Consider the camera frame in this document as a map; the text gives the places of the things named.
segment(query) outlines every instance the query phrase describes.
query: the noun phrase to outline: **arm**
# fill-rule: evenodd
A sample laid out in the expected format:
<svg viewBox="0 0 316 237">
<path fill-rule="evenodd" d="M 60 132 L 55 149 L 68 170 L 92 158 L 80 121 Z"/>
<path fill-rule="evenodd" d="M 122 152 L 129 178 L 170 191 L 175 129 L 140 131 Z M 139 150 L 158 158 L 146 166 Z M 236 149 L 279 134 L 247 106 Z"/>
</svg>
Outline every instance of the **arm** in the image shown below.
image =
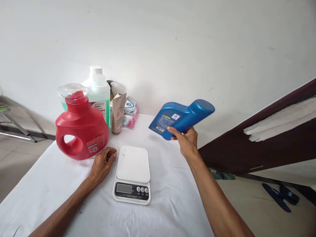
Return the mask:
<svg viewBox="0 0 316 237">
<path fill-rule="evenodd" d="M 185 134 L 173 127 L 168 127 L 168 130 L 176 136 L 172 139 L 179 141 L 180 151 L 191 169 L 214 235 L 254 237 L 205 166 L 197 149 L 198 134 L 194 128 Z"/>
<path fill-rule="evenodd" d="M 48 217 L 29 237 L 62 236 L 83 200 L 106 178 L 116 158 L 116 149 L 105 148 L 97 154 L 89 176 L 78 189 Z"/>
</svg>

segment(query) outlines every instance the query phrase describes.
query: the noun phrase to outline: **table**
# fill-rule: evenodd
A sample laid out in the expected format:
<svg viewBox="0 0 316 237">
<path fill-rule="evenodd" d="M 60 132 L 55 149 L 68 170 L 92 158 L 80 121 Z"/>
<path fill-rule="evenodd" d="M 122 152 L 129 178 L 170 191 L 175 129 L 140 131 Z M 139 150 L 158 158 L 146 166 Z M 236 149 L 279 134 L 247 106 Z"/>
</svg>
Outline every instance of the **table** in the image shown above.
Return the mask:
<svg viewBox="0 0 316 237">
<path fill-rule="evenodd" d="M 148 129 L 154 116 L 139 114 L 133 129 L 110 134 L 107 146 L 145 148 L 151 202 L 117 202 L 112 196 L 117 159 L 106 179 L 86 198 L 65 236 L 213 236 L 188 164 L 177 141 Z M 28 236 L 88 176 L 93 158 L 73 160 L 56 141 L 0 204 L 0 236 Z"/>
</svg>

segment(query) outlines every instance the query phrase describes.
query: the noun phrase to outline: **clear plastic cap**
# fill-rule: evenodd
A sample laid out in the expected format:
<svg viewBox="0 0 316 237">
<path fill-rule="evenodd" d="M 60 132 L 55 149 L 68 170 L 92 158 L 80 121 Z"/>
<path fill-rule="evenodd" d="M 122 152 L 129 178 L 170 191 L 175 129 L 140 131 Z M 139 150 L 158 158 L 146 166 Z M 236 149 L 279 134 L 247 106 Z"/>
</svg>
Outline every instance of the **clear plastic cap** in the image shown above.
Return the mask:
<svg viewBox="0 0 316 237">
<path fill-rule="evenodd" d="M 78 104 L 88 99 L 89 88 L 81 84 L 71 83 L 57 89 L 58 94 L 70 104 Z"/>
</svg>

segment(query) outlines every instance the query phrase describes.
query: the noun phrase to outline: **hand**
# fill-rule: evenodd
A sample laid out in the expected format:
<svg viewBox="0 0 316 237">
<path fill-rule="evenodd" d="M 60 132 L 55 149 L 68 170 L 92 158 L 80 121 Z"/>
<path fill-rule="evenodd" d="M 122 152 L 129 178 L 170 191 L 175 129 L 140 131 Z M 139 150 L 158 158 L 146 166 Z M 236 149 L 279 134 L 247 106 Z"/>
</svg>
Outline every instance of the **hand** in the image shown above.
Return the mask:
<svg viewBox="0 0 316 237">
<path fill-rule="evenodd" d="M 116 158 L 117 150 L 112 147 L 105 148 L 95 156 L 91 172 L 88 176 L 96 185 L 99 185 L 109 174 L 111 166 Z"/>
<path fill-rule="evenodd" d="M 180 133 L 174 127 L 167 127 L 168 131 L 171 132 L 175 137 L 171 137 L 172 140 L 178 140 L 180 144 L 180 151 L 182 155 L 187 159 L 192 156 L 199 156 L 197 143 L 198 143 L 198 134 L 194 128 L 190 128 L 184 134 Z"/>
</svg>

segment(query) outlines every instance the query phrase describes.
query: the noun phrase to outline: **baseboard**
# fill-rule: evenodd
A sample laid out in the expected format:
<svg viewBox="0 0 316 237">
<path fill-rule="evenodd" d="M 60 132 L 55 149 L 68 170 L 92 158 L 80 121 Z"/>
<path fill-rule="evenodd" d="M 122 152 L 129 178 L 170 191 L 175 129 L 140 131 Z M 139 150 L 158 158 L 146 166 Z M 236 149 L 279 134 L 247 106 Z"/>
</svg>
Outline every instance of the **baseboard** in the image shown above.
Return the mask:
<svg viewBox="0 0 316 237">
<path fill-rule="evenodd" d="M 16 128 L 16 127 L 0 125 L 0 129 L 7 131 L 7 132 L 15 132 L 15 133 L 23 134 L 21 132 L 21 130 Z M 51 134 L 35 132 L 32 130 L 26 130 L 26 131 L 33 137 L 39 137 L 39 138 L 49 139 L 49 140 L 53 140 L 53 141 L 56 140 L 56 136 L 51 135 Z"/>
<path fill-rule="evenodd" d="M 270 179 L 270 178 L 265 178 L 265 177 L 261 177 L 261 176 L 257 176 L 253 174 L 241 174 L 238 176 L 242 178 L 264 182 L 264 183 L 278 184 L 278 185 L 283 184 L 286 187 L 295 188 L 298 192 L 300 192 L 305 198 L 307 198 L 311 203 L 313 203 L 316 206 L 316 191 L 312 189 L 311 187 L 289 183 L 285 181 L 279 181 L 279 180 Z"/>
</svg>

